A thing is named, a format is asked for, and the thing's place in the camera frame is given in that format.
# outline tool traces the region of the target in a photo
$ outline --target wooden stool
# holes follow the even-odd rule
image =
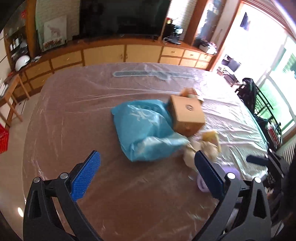
[[[15,75],[13,77],[8,77],[4,82],[7,83],[9,86],[8,86],[5,94],[3,95],[3,97],[1,97],[1,99],[0,99],[0,107],[7,103],[9,105],[10,109],[16,114],[17,118],[20,121],[22,121],[22,116],[15,110],[13,105],[9,102],[9,99],[11,97],[13,99],[13,101],[16,104],[18,104],[18,102],[16,101],[15,96],[13,95],[13,91],[15,90],[18,83],[20,83],[20,85],[23,88],[23,90],[24,90],[24,92],[25,92],[28,99],[30,99],[29,93],[27,92],[26,88],[24,87],[24,84],[22,83],[22,79],[20,78],[19,74]],[[1,117],[2,120],[5,121],[5,123],[9,127],[11,126],[11,123],[2,115],[2,113],[0,113],[0,117]]]

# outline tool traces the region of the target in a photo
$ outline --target red basket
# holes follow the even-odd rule
[[[9,132],[0,124],[0,153],[7,151]]]

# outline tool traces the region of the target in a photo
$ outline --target brown tablecloth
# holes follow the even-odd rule
[[[113,76],[115,71],[130,70],[193,77]],[[244,158],[251,153],[263,155],[264,142],[246,108],[220,76],[173,65],[105,64],[60,71],[47,80],[25,141],[25,196],[35,176],[55,179],[97,150],[101,167],[78,205],[105,241],[191,240],[217,200],[198,190],[196,173],[185,165],[182,153],[131,163],[121,151],[111,114],[112,107],[125,101],[167,101],[183,87],[204,94],[207,124],[203,130],[221,133],[218,162],[234,164],[246,179],[263,173]],[[58,213],[70,232],[59,208]]]

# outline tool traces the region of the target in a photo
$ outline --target cabinet drawer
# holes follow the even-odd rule
[[[179,65],[180,60],[180,58],[161,57],[159,63]]]
[[[103,63],[122,63],[124,45],[111,45],[85,49],[83,54],[86,66]]]
[[[74,67],[82,67],[82,66],[83,66],[83,64],[75,64],[75,65],[71,65],[71,66],[68,66],[68,67],[65,67],[65,68],[62,68],[62,69],[56,70],[55,73],[58,72],[58,71],[61,71],[61,70],[71,69],[71,68],[74,68]]]
[[[22,82],[27,81],[27,77],[25,76],[24,72],[19,73],[19,75],[20,75],[20,78],[22,79]]]
[[[196,60],[182,59],[180,65],[187,66],[187,67],[195,67],[196,62],[197,62]]]
[[[52,73],[46,74],[46,75],[42,75],[34,80],[31,80],[30,83],[33,87],[33,89],[37,89],[41,86],[43,86],[45,84],[45,81],[52,76]]]
[[[57,69],[65,65],[73,64],[81,61],[82,61],[81,52],[76,51],[76,52],[68,53],[68,54],[53,58],[52,67],[54,69]]]
[[[30,92],[31,91],[31,87],[30,87],[30,85],[28,84],[28,83],[25,83],[24,84],[24,87],[25,87],[25,89],[28,91],[28,92]],[[24,95],[25,94],[25,92],[24,92],[24,90],[23,90],[23,88],[20,86],[20,87],[18,87],[18,88],[16,88],[14,91],[13,91],[13,95],[15,96],[15,97],[19,97],[19,96],[22,96],[22,95]]]
[[[211,58],[212,56],[202,53],[200,54],[199,60],[210,62]]]
[[[185,50],[185,53],[183,55],[184,58],[193,58],[193,59],[198,59],[200,57],[200,53],[194,52],[194,51],[189,51]]]
[[[45,61],[42,62],[40,64],[35,65],[32,68],[29,68],[28,70],[26,70],[26,74],[28,76],[29,79],[34,78],[37,75],[43,74],[47,71],[50,71],[50,65],[49,65],[49,61]]]
[[[196,68],[199,68],[199,69],[206,69],[208,67],[209,63],[208,62],[202,62],[202,61],[198,61],[196,63]]]
[[[161,55],[182,57],[184,49],[177,49],[172,47],[164,47]]]
[[[156,45],[127,45],[126,62],[158,63],[161,46]]]

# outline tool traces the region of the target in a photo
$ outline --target framed picture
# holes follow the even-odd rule
[[[65,44],[67,39],[67,16],[61,16],[44,23],[44,50]]]

